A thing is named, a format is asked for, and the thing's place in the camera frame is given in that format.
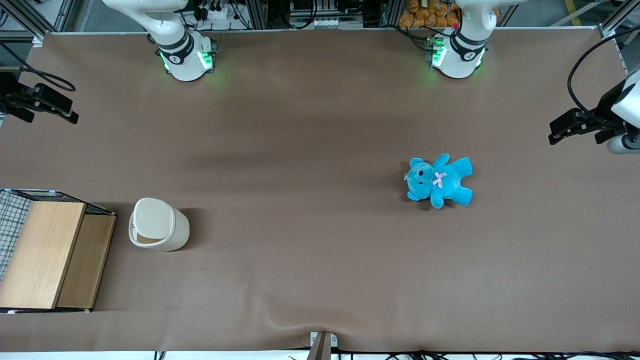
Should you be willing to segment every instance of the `blue teddy bear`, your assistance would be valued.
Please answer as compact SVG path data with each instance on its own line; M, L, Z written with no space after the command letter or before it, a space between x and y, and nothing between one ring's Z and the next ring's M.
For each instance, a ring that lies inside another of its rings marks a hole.
M460 185L460 180L473 174L469 158L456 160L447 165L449 154L442 154L431 166L420 158L409 161L411 170L404 176L409 185L406 194L413 201L431 197L431 205L440 209L445 199L462 206L469 205L474 192Z

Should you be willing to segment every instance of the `brown tabletop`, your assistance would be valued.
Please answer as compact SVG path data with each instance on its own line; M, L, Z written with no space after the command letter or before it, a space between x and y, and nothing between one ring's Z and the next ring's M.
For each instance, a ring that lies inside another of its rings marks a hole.
M496 31L455 81L394 31L229 34L214 74L179 83L142 35L46 37L29 61L75 83L80 121L5 120L2 186L120 218L95 312L0 316L0 350L295 348L318 329L361 351L637 349L638 157L547 140L598 39ZM623 78L607 44L576 93L593 106ZM406 202L408 160L443 152L471 157L470 206ZM183 249L131 244L142 197L187 215Z

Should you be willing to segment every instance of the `trash can lid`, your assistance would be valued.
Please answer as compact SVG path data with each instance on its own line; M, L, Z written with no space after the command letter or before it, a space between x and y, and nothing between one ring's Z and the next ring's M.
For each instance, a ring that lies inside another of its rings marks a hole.
M175 226L171 212L171 206L166 202L145 197L138 200L133 209L133 226L146 238L164 239Z

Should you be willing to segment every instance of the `wire mesh basket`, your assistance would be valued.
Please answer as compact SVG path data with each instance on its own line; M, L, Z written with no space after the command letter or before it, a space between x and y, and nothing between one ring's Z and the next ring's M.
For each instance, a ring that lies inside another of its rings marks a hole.
M112 211L56 190L0 189L0 283L34 201L83 202L86 204L85 214L115 215Z

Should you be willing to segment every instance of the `pink bow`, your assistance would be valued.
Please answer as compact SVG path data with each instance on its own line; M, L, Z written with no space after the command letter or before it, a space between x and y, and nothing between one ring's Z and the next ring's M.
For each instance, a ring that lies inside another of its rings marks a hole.
M438 185L438 187L442 189L442 178L443 178L443 177L445 177L445 176L447 176L447 173L446 173L446 172L443 172L443 173L441 174L441 173L439 173L439 172L435 172L433 175L436 175L436 177L437 177L437 179L435 179L435 180L433 181L433 184L434 184L434 185L436 185L436 184L437 184L437 185Z

